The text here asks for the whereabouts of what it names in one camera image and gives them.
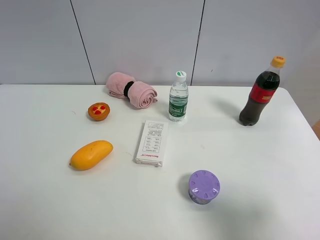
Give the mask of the brown object at edge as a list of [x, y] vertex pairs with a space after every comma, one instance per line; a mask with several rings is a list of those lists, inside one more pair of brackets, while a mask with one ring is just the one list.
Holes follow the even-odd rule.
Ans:
[[318, 120], [313, 126], [312, 130], [314, 131], [317, 138], [320, 140], [320, 120]]

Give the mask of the clear water bottle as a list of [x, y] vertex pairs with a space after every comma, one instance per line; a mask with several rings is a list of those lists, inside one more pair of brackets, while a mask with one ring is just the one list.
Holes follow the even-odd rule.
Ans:
[[184, 120], [188, 98], [187, 74], [184, 71], [177, 71], [169, 92], [168, 114], [171, 121], [182, 122]]

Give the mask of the white rectangular box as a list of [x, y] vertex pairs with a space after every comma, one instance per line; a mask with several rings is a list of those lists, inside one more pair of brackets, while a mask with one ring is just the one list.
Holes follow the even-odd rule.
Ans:
[[165, 159], [169, 124], [167, 122], [146, 120], [135, 162], [141, 165], [162, 167]]

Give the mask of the purple lidded container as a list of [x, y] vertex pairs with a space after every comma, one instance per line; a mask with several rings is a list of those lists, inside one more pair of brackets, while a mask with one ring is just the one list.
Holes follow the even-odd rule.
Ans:
[[210, 203], [220, 193], [219, 179], [208, 170], [197, 170], [188, 180], [188, 194], [199, 205]]

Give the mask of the fruit tart toy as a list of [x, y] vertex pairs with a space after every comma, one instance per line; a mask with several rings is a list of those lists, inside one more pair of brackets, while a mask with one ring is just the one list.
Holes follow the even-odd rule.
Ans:
[[110, 114], [110, 107], [104, 102], [97, 102], [88, 108], [88, 115], [95, 121], [103, 121]]

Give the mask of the cola bottle yellow cap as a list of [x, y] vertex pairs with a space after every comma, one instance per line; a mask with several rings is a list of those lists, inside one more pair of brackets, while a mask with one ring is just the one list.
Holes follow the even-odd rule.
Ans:
[[239, 114], [239, 121], [242, 125], [253, 126], [259, 121], [262, 111], [280, 85], [280, 70], [285, 66], [285, 63], [285, 57], [275, 56], [270, 62], [269, 68], [256, 78], [247, 103]]

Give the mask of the yellow mango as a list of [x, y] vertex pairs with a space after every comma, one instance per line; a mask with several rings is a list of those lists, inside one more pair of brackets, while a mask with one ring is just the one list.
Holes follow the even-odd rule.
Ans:
[[113, 148], [113, 145], [106, 140], [91, 142], [73, 154], [69, 165], [78, 171], [89, 170], [105, 159]]

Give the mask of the rolled pink towel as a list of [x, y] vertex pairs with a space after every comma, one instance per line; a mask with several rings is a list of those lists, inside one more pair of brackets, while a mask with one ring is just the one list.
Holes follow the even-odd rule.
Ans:
[[152, 86], [125, 73], [111, 74], [106, 81], [106, 88], [110, 96], [128, 99], [137, 109], [146, 109], [158, 101], [158, 93]]

